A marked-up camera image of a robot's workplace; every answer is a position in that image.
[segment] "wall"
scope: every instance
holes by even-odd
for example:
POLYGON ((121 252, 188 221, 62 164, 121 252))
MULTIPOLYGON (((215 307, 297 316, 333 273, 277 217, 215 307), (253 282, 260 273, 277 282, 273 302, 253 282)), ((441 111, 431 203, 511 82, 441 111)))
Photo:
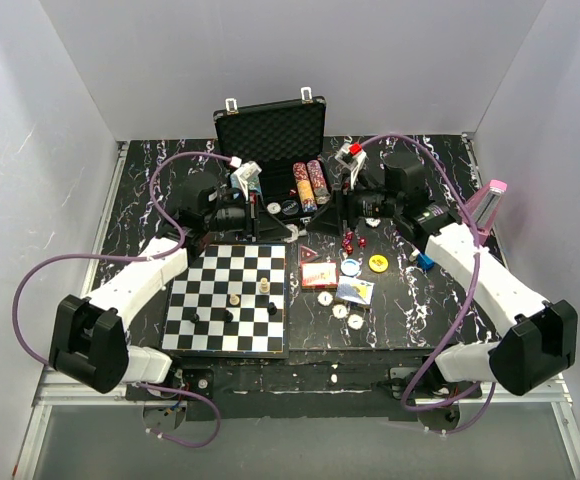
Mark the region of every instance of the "wall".
POLYGON ((498 226, 512 271, 579 312, 566 380, 580 427, 580 2, 548 0, 476 145, 484 176, 509 182, 498 226))
POLYGON ((145 139, 306 85, 328 134, 474 131, 544 1, 41 3, 115 138, 145 139))
MULTIPOLYGON (((17 344, 17 283, 51 255, 92 249, 116 143, 37 0, 0 0, 0 479, 9 478, 41 365, 17 344)), ((47 355, 60 298, 84 263, 58 265, 24 291, 21 317, 47 355)))

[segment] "chess piece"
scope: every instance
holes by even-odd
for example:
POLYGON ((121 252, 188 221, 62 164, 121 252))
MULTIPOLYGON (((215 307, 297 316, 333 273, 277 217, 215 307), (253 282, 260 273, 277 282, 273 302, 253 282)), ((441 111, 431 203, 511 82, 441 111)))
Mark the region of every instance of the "chess piece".
POLYGON ((259 292, 260 293, 270 293, 270 282, 268 282, 267 278, 262 278, 259 282, 259 292))

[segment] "open case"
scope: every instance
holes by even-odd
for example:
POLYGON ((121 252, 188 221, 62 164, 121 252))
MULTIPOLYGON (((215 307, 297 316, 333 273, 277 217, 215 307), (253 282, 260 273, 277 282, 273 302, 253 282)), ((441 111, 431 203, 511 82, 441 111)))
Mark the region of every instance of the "open case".
POLYGON ((325 98, 312 97, 307 87, 301 89, 300 99, 283 102, 237 108, 234 99, 227 99, 226 109, 214 113, 221 153, 261 167, 261 195, 266 205, 278 203, 282 207, 275 216, 283 223, 307 223, 316 213, 301 208, 293 174, 295 163, 318 160, 331 192, 321 158, 325 119, 325 98), (292 206, 293 201, 297 208, 283 208, 292 206))

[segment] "marble tabletop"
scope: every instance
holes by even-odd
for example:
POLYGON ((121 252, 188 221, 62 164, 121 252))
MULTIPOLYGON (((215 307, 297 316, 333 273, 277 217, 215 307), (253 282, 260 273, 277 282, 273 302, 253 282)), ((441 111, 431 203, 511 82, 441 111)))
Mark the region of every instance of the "marble tabletop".
MULTIPOLYGON (((333 186, 339 185, 342 167, 334 154, 344 141, 358 141, 365 137, 326 137, 323 159, 333 186)), ((438 156, 463 199, 478 188, 478 177, 465 145, 457 135, 416 136, 438 156)), ((402 142, 384 141, 367 149, 369 168, 376 178, 382 178, 380 159, 399 149, 411 148, 402 142)), ((155 168, 169 156, 182 151, 217 152, 212 139, 203 140, 147 140, 130 142, 119 188, 102 251, 107 254, 137 255, 159 227, 159 218, 148 194, 148 182, 155 168)), ((426 165, 428 187, 438 201, 453 205, 454 200, 440 176, 426 165)), ((159 199, 166 205, 176 198, 178 186, 186 175, 198 171, 225 174, 225 167, 204 157, 182 159, 162 174, 159 199)), ((316 292, 300 287, 297 251, 302 243, 316 250, 326 260, 343 258, 341 239, 321 234, 309 234, 290 244, 290 309, 288 342, 291 351, 394 350, 430 348, 436 346, 454 320, 465 298, 463 288, 443 269, 435 266, 423 272, 408 261, 412 247, 399 236, 393 225, 382 221, 378 228, 360 225, 359 235, 366 237, 365 249, 355 248, 351 258, 362 263, 361 277, 375 282, 371 308, 363 313, 361 330, 350 330, 345 320, 338 320, 331 309, 322 307, 316 292), (366 261, 374 254, 388 258, 389 269, 373 273, 366 261)), ((494 237, 487 245, 495 256, 499 248, 494 237)), ((109 280, 122 265, 102 262, 97 270, 95 286, 109 280)), ((139 313, 130 328, 132 344, 158 346, 165 318, 167 292, 159 292, 139 313)), ((495 333, 489 319, 473 306, 456 334, 457 341, 489 341, 495 333)))

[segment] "yellow poker chip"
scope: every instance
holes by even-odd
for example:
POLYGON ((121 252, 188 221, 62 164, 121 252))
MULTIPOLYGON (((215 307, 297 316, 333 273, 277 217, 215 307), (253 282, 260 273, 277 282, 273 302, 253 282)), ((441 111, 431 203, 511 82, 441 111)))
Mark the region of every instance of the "yellow poker chip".
POLYGON ((388 259, 383 255, 373 255, 368 262, 370 270, 376 273, 383 273, 388 269, 388 259))

